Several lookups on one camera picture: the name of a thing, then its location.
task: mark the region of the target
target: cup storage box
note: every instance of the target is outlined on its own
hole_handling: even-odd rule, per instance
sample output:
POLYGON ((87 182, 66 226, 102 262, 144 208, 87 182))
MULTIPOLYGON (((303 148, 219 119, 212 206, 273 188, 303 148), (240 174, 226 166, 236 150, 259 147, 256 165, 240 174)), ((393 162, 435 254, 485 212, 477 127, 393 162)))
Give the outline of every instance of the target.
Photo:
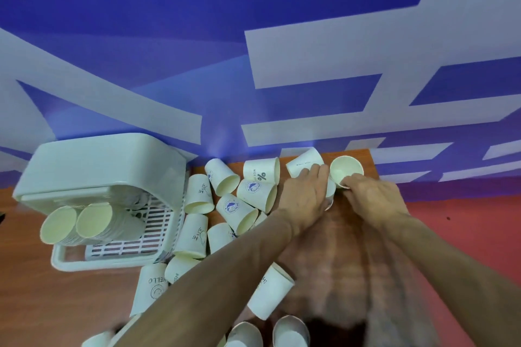
POLYGON ((171 256, 188 176, 185 158, 171 146, 144 133, 112 134, 41 145, 13 197, 44 215, 62 206, 124 206, 145 221, 140 239, 54 245, 51 263, 61 271, 144 266, 171 256))

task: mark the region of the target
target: blue circular logo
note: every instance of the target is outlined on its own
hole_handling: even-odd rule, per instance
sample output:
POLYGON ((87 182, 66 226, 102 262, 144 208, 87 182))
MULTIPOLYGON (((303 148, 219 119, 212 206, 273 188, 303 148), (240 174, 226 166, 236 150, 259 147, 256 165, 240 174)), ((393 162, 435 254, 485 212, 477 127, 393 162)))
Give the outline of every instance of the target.
POLYGON ((257 192, 258 189, 261 187, 260 183, 258 182, 248 182, 246 184, 246 189, 249 191, 249 192, 257 192))
POLYGON ((228 214, 235 213, 239 208, 239 203, 235 199, 230 199, 225 203, 225 211, 228 214))

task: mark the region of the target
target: plastic basket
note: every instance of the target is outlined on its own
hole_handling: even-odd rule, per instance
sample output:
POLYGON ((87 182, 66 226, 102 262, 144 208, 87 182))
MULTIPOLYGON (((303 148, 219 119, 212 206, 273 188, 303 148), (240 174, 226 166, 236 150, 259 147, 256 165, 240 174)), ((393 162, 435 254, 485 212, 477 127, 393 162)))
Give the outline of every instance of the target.
POLYGON ((106 245, 65 247, 54 245, 50 263, 59 271, 87 271, 145 266, 164 262, 173 248, 185 219, 185 194, 189 172, 186 172, 183 206, 180 212, 168 208, 151 194, 144 204, 128 209, 133 216, 145 221, 145 233, 136 241, 112 241, 106 245))

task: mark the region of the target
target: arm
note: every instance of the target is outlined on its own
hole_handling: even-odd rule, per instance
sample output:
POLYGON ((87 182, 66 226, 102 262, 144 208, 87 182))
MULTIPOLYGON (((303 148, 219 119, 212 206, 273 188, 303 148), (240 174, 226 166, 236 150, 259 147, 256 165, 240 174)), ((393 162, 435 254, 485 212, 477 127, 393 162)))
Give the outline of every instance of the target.
POLYGON ((407 211, 391 182, 346 177, 345 195, 366 222, 399 246, 478 347, 521 340, 521 289, 440 239, 407 211))
POLYGON ((279 208, 183 275, 116 347, 215 347, 291 239, 323 213, 329 168, 313 165, 284 184, 279 208))

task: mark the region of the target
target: hand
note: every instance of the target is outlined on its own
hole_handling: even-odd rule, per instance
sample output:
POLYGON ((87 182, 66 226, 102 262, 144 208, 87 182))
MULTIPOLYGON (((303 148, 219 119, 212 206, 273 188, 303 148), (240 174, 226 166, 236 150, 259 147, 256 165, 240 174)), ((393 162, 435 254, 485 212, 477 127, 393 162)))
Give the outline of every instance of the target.
POLYGON ((289 221, 294 236, 313 225, 326 209, 328 176, 329 166, 314 164, 284 183, 278 214, 289 221))
POLYGON ((355 213, 368 224, 382 231, 385 223, 395 217, 410 216, 400 190, 393 182, 374 180, 355 173, 344 178, 341 185, 355 213))

